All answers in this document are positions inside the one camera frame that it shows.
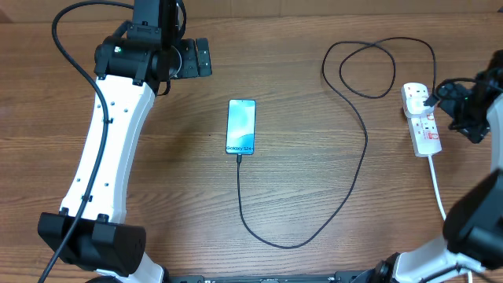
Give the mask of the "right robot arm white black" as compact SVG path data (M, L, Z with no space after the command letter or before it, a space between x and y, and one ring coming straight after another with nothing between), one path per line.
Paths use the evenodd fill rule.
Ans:
M444 282L469 272L479 277L502 266L502 52L496 51L485 71L471 79L446 79L430 96L402 88L404 112L411 127L425 125L442 109L451 130L470 142L491 136L490 173L449 211L442 234L420 248L395 253L356 282Z

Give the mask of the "blue screen Galaxy smartphone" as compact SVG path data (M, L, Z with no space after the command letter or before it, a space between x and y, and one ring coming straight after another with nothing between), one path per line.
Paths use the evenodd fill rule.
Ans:
M229 101L226 129L226 153L252 155L255 151L256 101Z

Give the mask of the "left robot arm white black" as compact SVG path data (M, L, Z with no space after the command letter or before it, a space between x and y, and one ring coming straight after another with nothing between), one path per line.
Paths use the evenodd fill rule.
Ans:
M209 43L185 37L182 0L136 1L133 16L98 45L90 128L75 178L57 213L40 215L53 260L97 273L99 282L167 282L146 253L146 232L126 224L127 187L143 124L175 79L212 73Z

